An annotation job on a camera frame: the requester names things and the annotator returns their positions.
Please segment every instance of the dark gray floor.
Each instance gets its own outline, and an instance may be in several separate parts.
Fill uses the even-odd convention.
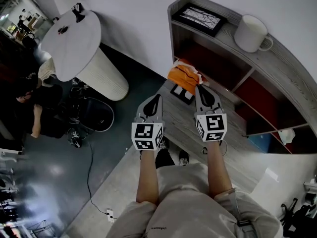
[[[129,82],[125,99],[112,103],[115,119],[111,129],[94,132],[74,148],[66,139],[40,136],[25,140],[25,160],[15,167],[19,174],[19,198],[23,201],[20,216],[26,226],[47,220],[57,236],[70,224],[89,200],[86,185],[91,159],[90,142],[94,151],[94,165],[90,175],[90,188],[94,194],[102,182],[124,156],[131,145],[131,122],[138,105],[156,93],[164,79],[134,60],[101,45],[101,49]],[[69,89],[70,83],[63,83]]]

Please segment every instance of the white box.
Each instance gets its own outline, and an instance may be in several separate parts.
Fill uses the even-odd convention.
[[[227,114],[199,115],[196,128],[204,142],[223,140],[227,133]]]
[[[163,135],[163,123],[132,123],[131,138],[137,150],[156,150]]]

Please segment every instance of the round table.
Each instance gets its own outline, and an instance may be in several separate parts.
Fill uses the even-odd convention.
[[[51,55],[60,81],[77,77],[107,98],[121,100],[128,82],[99,48],[101,26],[96,14],[89,10],[82,14],[86,17],[79,23],[71,10],[64,14],[45,35],[41,49]],[[64,26],[67,31],[59,34]]]

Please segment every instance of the white mug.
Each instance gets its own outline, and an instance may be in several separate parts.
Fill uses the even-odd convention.
[[[264,39],[271,41],[271,45],[266,48],[260,48]],[[273,46],[273,40],[267,36],[266,26],[251,15],[244,15],[240,21],[237,31],[234,34],[236,44],[246,52],[253,53],[257,50],[268,51]]]

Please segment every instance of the orange bag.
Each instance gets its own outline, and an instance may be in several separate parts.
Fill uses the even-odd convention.
[[[186,91],[195,95],[196,85],[202,84],[203,77],[185,59],[177,60],[169,71],[167,78]]]

